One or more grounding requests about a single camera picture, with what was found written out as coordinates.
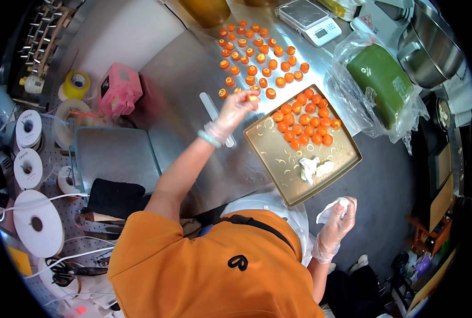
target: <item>gold baking tray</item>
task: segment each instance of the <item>gold baking tray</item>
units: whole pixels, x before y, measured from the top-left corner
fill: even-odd
[[[305,87],[300,92],[303,92],[305,89],[312,89],[315,94],[320,94],[323,98],[326,98],[316,85]],[[300,92],[297,92],[293,98],[284,101],[282,104],[292,105],[296,101],[296,95]],[[244,135],[277,186],[287,206],[293,207],[335,182],[350,169],[354,168],[361,161],[362,157],[344,122],[342,122],[342,127],[338,130],[334,130],[332,127],[328,128],[328,134],[333,136],[333,144],[330,146],[325,144],[318,146],[310,139],[309,144],[302,145],[297,152],[284,139],[284,134],[278,131],[277,123],[272,118],[273,113],[279,109],[278,107],[249,126],[245,129]],[[293,113],[296,123],[299,123],[300,115],[306,113],[304,109],[305,107],[303,107],[300,114]],[[331,119],[340,119],[331,103],[328,105],[328,109]],[[318,117],[316,113],[311,114],[311,116],[312,118]],[[321,162],[333,161],[335,163],[334,170],[321,178],[313,175],[314,184],[309,186],[300,177],[301,166],[299,165],[299,160],[302,157],[314,159],[316,156],[319,157]]]

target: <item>sneaker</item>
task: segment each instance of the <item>sneaker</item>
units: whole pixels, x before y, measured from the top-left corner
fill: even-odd
[[[329,264],[329,268],[328,268],[328,275],[334,271],[334,269],[337,267],[337,264],[336,263],[331,263]]]
[[[354,271],[359,270],[361,267],[368,265],[368,255],[363,254],[358,258],[358,262],[351,267],[349,274],[352,274]]]

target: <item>orange t-shirt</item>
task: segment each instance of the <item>orange t-shirt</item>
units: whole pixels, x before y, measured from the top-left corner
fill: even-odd
[[[133,213],[107,274],[125,316],[323,318],[301,264],[299,238],[287,222],[265,210],[226,216],[232,214],[272,226],[294,251],[254,226],[221,222],[189,240],[176,221]]]

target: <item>floor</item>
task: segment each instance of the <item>floor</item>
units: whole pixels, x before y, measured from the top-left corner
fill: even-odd
[[[305,202],[310,233],[322,224],[315,218],[339,196],[358,199],[356,224],[342,240],[334,257],[337,269],[348,271],[361,254],[368,254],[374,272],[383,281],[392,275],[393,258],[408,246],[403,239],[413,231],[404,219],[411,213],[414,169],[404,144],[390,143],[388,137],[372,139],[363,133],[354,137],[363,160],[350,172]]]

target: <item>gloved hand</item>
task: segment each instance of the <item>gloved hand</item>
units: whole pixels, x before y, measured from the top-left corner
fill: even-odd
[[[257,96],[259,92],[247,90],[227,96],[218,118],[204,125],[207,134],[221,144],[234,132],[246,114],[257,110],[257,101],[247,101],[247,96]]]
[[[344,207],[339,203],[334,205],[328,222],[322,227],[321,232],[317,234],[317,242],[312,250],[312,257],[319,263],[326,264],[330,262],[340,248],[340,241],[349,232],[356,222],[356,199],[345,196],[349,200],[347,213],[341,218]]]

